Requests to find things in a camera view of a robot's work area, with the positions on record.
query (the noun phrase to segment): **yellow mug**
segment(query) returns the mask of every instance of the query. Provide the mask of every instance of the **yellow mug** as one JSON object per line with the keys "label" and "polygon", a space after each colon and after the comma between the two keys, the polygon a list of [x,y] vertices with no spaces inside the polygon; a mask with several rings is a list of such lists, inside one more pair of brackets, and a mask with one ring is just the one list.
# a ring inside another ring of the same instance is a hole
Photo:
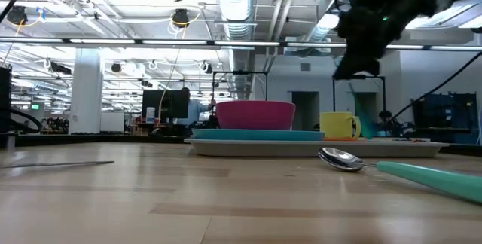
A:
{"label": "yellow mug", "polygon": [[[353,135],[353,122],[356,129]],[[360,119],[350,112],[322,112],[319,114],[319,130],[325,132],[325,138],[345,139],[360,137],[362,125]]]}

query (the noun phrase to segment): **metal spoon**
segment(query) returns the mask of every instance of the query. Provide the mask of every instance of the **metal spoon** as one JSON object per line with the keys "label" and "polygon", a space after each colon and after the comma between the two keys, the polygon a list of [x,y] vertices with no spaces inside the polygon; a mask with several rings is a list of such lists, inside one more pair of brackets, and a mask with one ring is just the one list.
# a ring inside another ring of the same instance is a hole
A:
{"label": "metal spoon", "polygon": [[366,164],[362,159],[336,148],[321,148],[318,155],[328,164],[346,172],[358,172],[365,166],[374,166],[380,172],[386,172],[467,200],[482,203],[482,177],[479,176],[446,172],[398,162],[380,161],[374,165]]}

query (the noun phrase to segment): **table surface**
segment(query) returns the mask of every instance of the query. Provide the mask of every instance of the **table surface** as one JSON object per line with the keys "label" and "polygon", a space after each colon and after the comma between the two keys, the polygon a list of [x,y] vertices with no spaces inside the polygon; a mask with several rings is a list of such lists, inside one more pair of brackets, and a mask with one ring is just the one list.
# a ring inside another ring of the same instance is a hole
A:
{"label": "table surface", "polygon": [[[0,235],[17,243],[482,243],[482,205],[316,158],[209,158],[190,145],[84,143],[0,151]],[[471,174],[482,158],[390,159]]]}

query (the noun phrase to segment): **tray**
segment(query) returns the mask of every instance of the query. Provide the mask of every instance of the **tray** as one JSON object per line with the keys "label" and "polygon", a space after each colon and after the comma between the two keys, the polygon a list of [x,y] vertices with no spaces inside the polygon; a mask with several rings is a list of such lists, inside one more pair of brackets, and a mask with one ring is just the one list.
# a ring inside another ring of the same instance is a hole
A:
{"label": "tray", "polygon": [[437,142],[288,142],[186,139],[196,154],[211,157],[318,157],[322,147],[338,148],[357,157],[434,157],[448,144]]}
{"label": "tray", "polygon": [[292,130],[227,130],[227,129],[199,129],[193,130],[195,139],[219,140],[248,140],[248,141],[315,141],[319,142],[325,137],[319,131],[292,131]]}

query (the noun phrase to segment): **mug handle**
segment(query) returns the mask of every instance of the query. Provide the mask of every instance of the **mug handle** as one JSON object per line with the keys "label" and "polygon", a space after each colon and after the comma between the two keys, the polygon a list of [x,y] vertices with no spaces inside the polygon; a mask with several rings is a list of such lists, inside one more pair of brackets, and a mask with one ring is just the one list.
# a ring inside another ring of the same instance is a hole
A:
{"label": "mug handle", "polygon": [[355,121],[355,135],[353,136],[354,139],[357,139],[362,134],[362,123],[360,123],[360,118],[356,116],[350,117],[350,119]]}

